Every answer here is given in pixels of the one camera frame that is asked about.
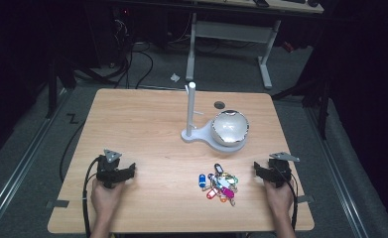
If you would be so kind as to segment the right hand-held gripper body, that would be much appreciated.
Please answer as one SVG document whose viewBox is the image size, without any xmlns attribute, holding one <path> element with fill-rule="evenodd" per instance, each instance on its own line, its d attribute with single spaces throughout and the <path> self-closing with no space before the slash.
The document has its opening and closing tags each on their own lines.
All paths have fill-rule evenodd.
<svg viewBox="0 0 388 238">
<path fill-rule="evenodd" d="M 270 154 L 268 165 L 270 170 L 274 173 L 273 183 L 276 187 L 281 187 L 285 182 L 291 180 L 292 170 L 289 162 L 298 163 L 300 159 L 292 156 L 287 152 L 279 152 Z"/>
</svg>

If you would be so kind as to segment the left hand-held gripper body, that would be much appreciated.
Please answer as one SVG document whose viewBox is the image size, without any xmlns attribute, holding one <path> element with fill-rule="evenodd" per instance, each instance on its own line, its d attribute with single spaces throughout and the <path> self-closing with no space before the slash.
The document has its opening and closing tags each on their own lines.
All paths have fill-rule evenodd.
<svg viewBox="0 0 388 238">
<path fill-rule="evenodd" d="M 122 154 L 108 149 L 103 152 L 104 154 L 97 158 L 96 178 L 102 181 L 106 188 L 113 188 Z"/>
</svg>

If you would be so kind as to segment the pile of colourful key tags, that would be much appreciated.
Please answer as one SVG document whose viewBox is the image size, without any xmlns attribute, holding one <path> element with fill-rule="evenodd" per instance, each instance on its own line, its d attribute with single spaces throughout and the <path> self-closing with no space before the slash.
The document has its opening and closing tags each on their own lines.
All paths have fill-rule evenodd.
<svg viewBox="0 0 388 238">
<path fill-rule="evenodd" d="M 231 206 L 235 206 L 238 178 L 225 171 L 221 164 L 215 164 L 213 167 L 213 173 L 198 176 L 198 186 L 205 192 L 207 199 L 217 197 L 221 202 L 229 202 Z"/>
</svg>

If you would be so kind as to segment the person's right hand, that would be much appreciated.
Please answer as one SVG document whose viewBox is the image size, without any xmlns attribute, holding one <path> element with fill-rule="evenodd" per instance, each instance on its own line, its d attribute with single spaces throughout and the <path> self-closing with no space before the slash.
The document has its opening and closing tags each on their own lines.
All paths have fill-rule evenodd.
<svg viewBox="0 0 388 238">
<path fill-rule="evenodd" d="M 289 217 L 290 208 L 293 204 L 293 194 L 287 183 L 276 187 L 272 182 L 264 181 L 267 200 L 274 217 Z"/>
</svg>

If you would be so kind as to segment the person's left hand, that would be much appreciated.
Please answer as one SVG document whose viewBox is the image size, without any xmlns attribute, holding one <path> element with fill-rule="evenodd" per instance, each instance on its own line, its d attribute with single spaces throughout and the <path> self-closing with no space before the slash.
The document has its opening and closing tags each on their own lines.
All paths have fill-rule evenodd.
<svg viewBox="0 0 388 238">
<path fill-rule="evenodd" d="M 120 182 L 113 188 L 107 188 L 97 179 L 92 182 L 91 203 L 98 219 L 106 221 L 113 218 L 119 206 L 124 185 L 124 182 Z"/>
</svg>

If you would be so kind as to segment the silver metal bowl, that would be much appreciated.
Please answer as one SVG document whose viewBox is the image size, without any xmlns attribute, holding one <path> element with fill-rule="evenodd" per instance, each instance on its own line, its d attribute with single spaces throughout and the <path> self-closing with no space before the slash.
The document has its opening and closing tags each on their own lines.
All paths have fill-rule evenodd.
<svg viewBox="0 0 388 238">
<path fill-rule="evenodd" d="M 249 131 L 247 118 L 239 111 L 225 110 L 211 121 L 211 136 L 220 145 L 234 147 L 244 142 Z"/>
</svg>

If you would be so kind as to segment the white stand with pole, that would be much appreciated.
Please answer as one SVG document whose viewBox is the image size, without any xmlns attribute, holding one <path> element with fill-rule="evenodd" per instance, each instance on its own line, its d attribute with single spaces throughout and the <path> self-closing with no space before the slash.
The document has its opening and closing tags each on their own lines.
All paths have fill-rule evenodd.
<svg viewBox="0 0 388 238">
<path fill-rule="evenodd" d="M 234 147 L 222 146 L 212 138 L 211 131 L 210 131 L 211 121 L 214 119 L 214 117 L 217 114 L 201 128 L 198 128 L 194 125 L 194 103 L 195 103 L 196 84 L 193 81 L 191 81 L 186 86 L 186 91 L 188 95 L 187 126 L 181 133 L 182 139 L 186 143 L 192 143 L 192 142 L 206 143 L 211 148 L 221 153 L 235 153 L 241 150 L 245 146 L 247 138 L 244 142 Z"/>
</svg>

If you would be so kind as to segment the black metal stand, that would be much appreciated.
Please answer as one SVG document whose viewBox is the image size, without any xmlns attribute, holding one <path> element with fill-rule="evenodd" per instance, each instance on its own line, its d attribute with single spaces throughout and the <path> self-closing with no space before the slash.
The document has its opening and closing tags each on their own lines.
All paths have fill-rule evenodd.
<svg viewBox="0 0 388 238">
<path fill-rule="evenodd" d="M 55 55 L 49 64 L 49 104 L 48 104 L 48 118 L 52 118 L 58 108 L 58 81 L 60 81 L 65 89 L 75 89 L 76 80 L 73 72 L 79 70 L 89 76 L 90 78 L 104 84 L 112 84 L 112 81 L 105 76 L 94 72 L 88 67 L 83 66 L 71 59 L 62 55 Z"/>
<path fill-rule="evenodd" d="M 272 95 L 272 99 L 280 100 L 289 95 L 303 95 L 302 105 L 304 107 L 317 106 L 319 108 L 317 129 L 320 136 L 325 140 L 330 84 L 331 77 L 327 71 L 315 65 L 306 65 L 298 82 L 294 86 Z"/>
</svg>

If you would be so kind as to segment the dark computer tower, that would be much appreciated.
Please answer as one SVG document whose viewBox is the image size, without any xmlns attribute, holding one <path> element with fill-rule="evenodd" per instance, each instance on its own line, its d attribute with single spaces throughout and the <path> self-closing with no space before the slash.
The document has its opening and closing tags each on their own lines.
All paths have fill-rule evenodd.
<svg viewBox="0 0 388 238">
<path fill-rule="evenodd" d="M 99 64 L 111 68 L 120 65 L 128 37 L 125 10 L 118 6 L 87 5 L 88 19 Z"/>
</svg>

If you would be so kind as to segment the white-framed desk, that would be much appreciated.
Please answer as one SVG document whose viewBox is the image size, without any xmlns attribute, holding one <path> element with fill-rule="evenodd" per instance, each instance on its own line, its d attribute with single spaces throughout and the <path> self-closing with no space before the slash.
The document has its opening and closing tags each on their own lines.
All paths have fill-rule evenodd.
<svg viewBox="0 0 388 238">
<path fill-rule="evenodd" d="M 268 8 L 257 7 L 253 0 L 194 0 L 194 5 L 200 3 L 211 3 L 217 6 L 246 7 L 250 10 L 270 10 L 275 13 L 299 13 L 299 14 L 322 14 L 323 6 L 319 3 L 317 7 L 308 5 L 308 0 L 266 0 L 270 5 Z M 257 58 L 258 66 L 264 87 L 272 88 L 272 81 L 269 75 L 267 60 L 273 48 L 281 25 L 281 19 L 276 18 L 271 27 L 258 27 L 245 24 L 223 23 L 214 20 L 198 20 L 196 13 L 192 13 L 190 51 L 187 61 L 186 81 L 194 81 L 195 66 L 195 40 L 197 38 L 238 41 L 247 43 L 264 44 L 266 49 L 263 55 Z"/>
</svg>

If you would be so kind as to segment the metal floor rail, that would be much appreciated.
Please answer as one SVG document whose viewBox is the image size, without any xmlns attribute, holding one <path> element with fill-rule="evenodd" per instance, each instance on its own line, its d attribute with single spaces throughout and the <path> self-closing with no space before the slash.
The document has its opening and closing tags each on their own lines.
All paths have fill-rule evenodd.
<svg viewBox="0 0 388 238">
<path fill-rule="evenodd" d="M 353 197 L 351 196 L 345 181 L 339 171 L 339 168 L 335 162 L 333 153 L 326 139 L 323 138 L 318 127 L 318 118 L 316 112 L 313 109 L 304 109 L 308 120 L 311 123 L 312 130 L 316 134 L 320 147 L 323 151 L 323 160 L 332 182 L 334 189 L 337 193 L 342 210 L 346 216 L 348 224 L 353 232 L 355 238 L 369 238 L 367 230 L 361 220 L 360 214 L 357 210 Z"/>
<path fill-rule="evenodd" d="M 40 96 L 32 109 L 26 113 L 0 150 L 0 219 L 19 189 L 31 165 L 36 159 L 40 145 L 47 137 L 58 111 L 72 94 L 71 89 L 61 89 L 58 106 L 48 112 L 48 93 Z"/>
</svg>

